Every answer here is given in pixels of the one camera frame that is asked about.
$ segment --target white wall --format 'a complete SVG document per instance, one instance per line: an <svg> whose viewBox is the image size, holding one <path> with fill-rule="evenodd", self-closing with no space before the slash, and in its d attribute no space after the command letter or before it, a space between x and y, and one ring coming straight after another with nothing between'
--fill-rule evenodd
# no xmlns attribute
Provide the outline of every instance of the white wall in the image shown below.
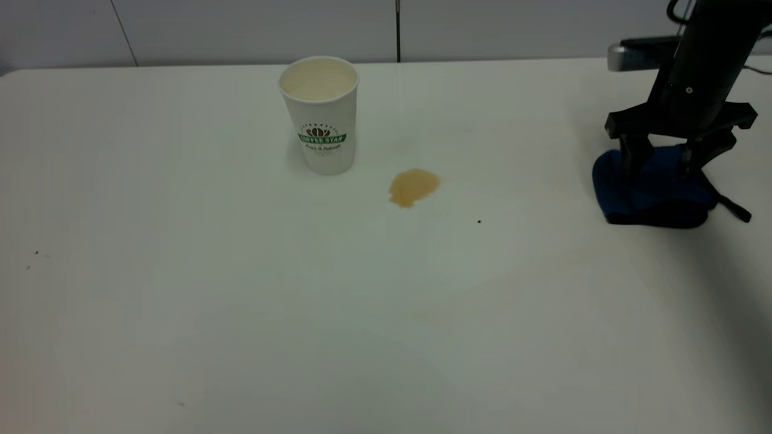
<svg viewBox="0 0 772 434"><path fill-rule="evenodd" d="M0 74L133 65L110 0L0 0Z"/></svg>
<svg viewBox="0 0 772 434"><path fill-rule="evenodd" d="M679 2L682 12L688 0ZM674 35L668 0L402 0L403 61L602 57L613 42Z"/></svg>
<svg viewBox="0 0 772 434"><path fill-rule="evenodd" d="M140 66L394 62L394 0L114 0Z"/></svg>

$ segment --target white table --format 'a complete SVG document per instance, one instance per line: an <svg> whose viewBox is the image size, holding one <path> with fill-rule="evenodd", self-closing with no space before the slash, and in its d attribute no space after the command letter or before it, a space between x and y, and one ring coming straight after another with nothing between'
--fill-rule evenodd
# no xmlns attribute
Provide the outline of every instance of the white table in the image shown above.
<svg viewBox="0 0 772 434"><path fill-rule="evenodd" d="M654 72L359 65L356 161L321 177L282 68L0 79L0 432L770 431L771 78L706 169L753 221L676 231L591 184ZM399 209L409 168L443 183Z"/></svg>

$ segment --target paper cup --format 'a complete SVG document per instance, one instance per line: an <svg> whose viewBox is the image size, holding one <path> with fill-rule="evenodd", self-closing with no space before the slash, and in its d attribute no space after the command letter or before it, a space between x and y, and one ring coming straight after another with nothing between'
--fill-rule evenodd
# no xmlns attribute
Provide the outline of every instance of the paper cup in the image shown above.
<svg viewBox="0 0 772 434"><path fill-rule="evenodd" d="M337 175L354 162L359 74L337 57L308 57L289 65L279 89L308 167Z"/></svg>

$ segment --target coffee spill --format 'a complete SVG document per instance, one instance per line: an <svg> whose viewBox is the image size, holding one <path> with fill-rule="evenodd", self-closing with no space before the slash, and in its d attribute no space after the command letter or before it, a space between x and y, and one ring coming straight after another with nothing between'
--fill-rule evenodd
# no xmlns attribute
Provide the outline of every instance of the coffee spill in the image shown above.
<svg viewBox="0 0 772 434"><path fill-rule="evenodd" d="M423 169L410 169L394 177L388 192L389 201L400 208L412 208L415 201L433 193L439 187L439 176Z"/></svg>

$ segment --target blue cloth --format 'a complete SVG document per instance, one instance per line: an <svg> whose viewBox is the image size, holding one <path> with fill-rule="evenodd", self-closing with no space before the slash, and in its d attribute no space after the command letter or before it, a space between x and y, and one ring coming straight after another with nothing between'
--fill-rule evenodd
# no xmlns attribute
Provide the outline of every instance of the blue cloth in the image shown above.
<svg viewBox="0 0 772 434"><path fill-rule="evenodd" d="M621 152L613 150L600 156L592 169L592 181L606 220L615 225L680 229L702 225L723 196L701 171L688 178L681 176L680 157L680 146L655 148L628 184L621 176Z"/></svg>

